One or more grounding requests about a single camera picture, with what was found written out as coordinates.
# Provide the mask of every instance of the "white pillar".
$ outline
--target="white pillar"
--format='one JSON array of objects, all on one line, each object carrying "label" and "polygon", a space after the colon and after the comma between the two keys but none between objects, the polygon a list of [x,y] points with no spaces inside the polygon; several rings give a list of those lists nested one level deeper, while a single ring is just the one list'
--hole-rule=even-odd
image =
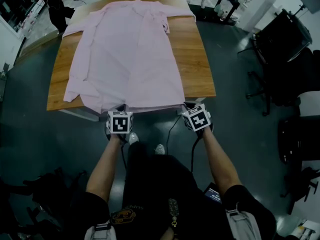
[{"label": "white pillar", "polygon": [[237,27],[251,32],[276,0],[252,0],[239,19]]}]

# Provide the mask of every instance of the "shoe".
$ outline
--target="shoe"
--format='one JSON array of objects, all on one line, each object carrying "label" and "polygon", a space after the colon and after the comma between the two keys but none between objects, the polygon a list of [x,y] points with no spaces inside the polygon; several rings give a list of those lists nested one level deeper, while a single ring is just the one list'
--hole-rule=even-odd
[{"label": "shoe", "polygon": [[131,132],[129,136],[129,144],[132,145],[133,143],[138,141],[139,141],[138,135],[135,132]]},{"label": "shoe", "polygon": [[164,145],[159,144],[158,146],[156,146],[156,148],[154,150],[154,153],[156,155],[165,155],[166,154],[166,150],[165,150]]}]

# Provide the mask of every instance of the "black t-shirt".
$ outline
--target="black t-shirt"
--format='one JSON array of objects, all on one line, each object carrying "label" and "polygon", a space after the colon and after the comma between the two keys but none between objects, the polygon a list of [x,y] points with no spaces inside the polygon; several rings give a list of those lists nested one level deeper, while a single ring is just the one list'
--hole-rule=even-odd
[{"label": "black t-shirt", "polygon": [[[151,195],[143,206],[131,203],[112,214],[102,198],[84,193],[71,206],[64,229],[65,238],[82,240],[90,227],[110,220],[117,240],[160,239],[173,220],[167,197],[162,193],[154,195],[152,189],[150,186],[148,193]],[[192,192],[187,189],[173,198],[177,200],[179,210],[177,227],[174,228],[179,240],[233,239],[226,209],[235,209],[237,203],[239,211],[254,215],[262,240],[271,240],[276,233],[276,221],[272,213],[242,185],[228,189],[222,204],[205,196],[198,188]]]}]

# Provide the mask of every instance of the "pink shirt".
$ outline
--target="pink shirt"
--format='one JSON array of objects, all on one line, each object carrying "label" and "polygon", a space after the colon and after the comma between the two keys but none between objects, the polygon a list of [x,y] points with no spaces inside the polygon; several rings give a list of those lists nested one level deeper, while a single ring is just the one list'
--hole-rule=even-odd
[{"label": "pink shirt", "polygon": [[167,17],[183,15],[194,16],[189,9],[160,2],[118,1],[69,25],[63,37],[83,34],[63,100],[80,95],[98,113],[120,104],[131,111],[182,104],[185,96]]}]

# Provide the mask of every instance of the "black desk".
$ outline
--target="black desk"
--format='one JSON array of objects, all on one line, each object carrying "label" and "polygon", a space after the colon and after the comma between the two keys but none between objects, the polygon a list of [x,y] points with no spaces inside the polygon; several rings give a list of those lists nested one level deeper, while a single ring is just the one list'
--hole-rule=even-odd
[{"label": "black desk", "polygon": [[[215,6],[220,4],[221,1],[222,0],[218,0]],[[234,11],[239,7],[240,3],[236,0],[227,0],[227,1],[229,1],[233,6],[223,21],[220,20],[220,18],[217,16],[217,13],[214,11],[213,8],[210,8],[210,7],[201,8],[200,5],[193,5],[193,4],[190,4],[189,7],[190,7],[190,10],[196,16],[197,20],[199,21],[208,21],[208,22],[214,22],[214,23],[233,26],[236,24],[236,22],[230,19],[230,17],[234,13]]]}]

